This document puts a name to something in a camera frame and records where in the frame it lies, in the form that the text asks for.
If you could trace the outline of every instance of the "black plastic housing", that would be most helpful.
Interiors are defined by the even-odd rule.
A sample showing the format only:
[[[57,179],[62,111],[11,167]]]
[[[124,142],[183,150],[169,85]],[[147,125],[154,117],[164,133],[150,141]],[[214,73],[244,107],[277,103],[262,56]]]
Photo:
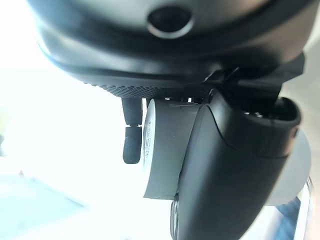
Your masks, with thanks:
[[[28,2],[35,12],[39,45],[54,64],[126,98],[203,97],[208,94],[203,83],[215,71],[259,71],[288,63],[302,53],[319,5],[319,0],[260,0],[256,7],[251,5],[258,1],[104,1],[106,6],[123,3],[121,10],[132,5],[137,11],[153,4],[149,13],[167,5],[189,9],[194,31],[162,39],[148,33],[149,13],[144,30],[128,29],[124,23],[113,24],[130,17],[116,8],[98,17],[79,3],[85,1]],[[204,16],[210,21],[202,21]]]
[[[177,240],[238,240],[253,223],[301,121],[293,102],[279,101],[258,117],[216,92],[199,110],[179,176]]]

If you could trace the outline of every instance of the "circular hole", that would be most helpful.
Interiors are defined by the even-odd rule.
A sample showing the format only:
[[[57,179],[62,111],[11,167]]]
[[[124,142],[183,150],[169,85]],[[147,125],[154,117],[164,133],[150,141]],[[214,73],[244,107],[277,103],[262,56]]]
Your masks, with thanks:
[[[182,37],[193,25],[191,12],[179,6],[158,8],[149,14],[147,20],[149,32],[164,39]]]

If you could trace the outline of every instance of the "textured grille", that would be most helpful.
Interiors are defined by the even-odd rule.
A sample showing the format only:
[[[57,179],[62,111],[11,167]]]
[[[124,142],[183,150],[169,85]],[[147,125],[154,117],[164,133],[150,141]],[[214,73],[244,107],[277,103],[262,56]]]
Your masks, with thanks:
[[[203,85],[188,86],[185,88],[165,88],[146,86],[106,86],[100,85],[113,95],[120,98],[202,98],[209,94],[210,87]]]

